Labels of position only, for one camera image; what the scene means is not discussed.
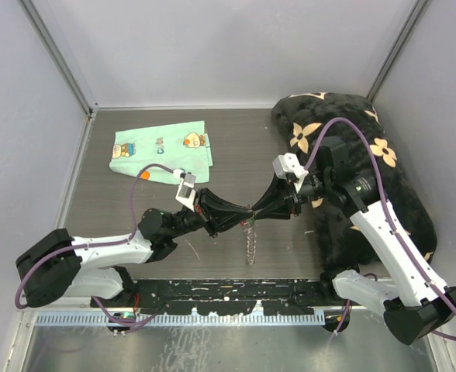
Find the metal keyring disc with rings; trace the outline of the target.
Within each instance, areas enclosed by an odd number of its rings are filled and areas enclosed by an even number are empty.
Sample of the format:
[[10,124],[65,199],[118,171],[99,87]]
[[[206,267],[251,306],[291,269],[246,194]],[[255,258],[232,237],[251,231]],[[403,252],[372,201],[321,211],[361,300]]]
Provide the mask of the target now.
[[257,235],[255,232],[255,218],[248,219],[241,223],[247,241],[246,265],[252,265],[256,261]]

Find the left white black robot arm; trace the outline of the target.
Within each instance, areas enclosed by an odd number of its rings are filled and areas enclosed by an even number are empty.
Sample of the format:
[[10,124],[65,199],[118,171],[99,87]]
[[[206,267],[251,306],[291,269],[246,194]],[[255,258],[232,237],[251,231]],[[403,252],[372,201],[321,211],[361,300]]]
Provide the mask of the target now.
[[203,229],[214,237],[252,216],[250,208],[207,188],[177,200],[181,210],[149,208],[129,235],[82,238],[65,228],[49,232],[16,260],[21,280],[16,307],[39,308],[62,297],[86,296],[126,307],[135,298],[135,288],[124,265],[158,262],[176,249],[179,236]]

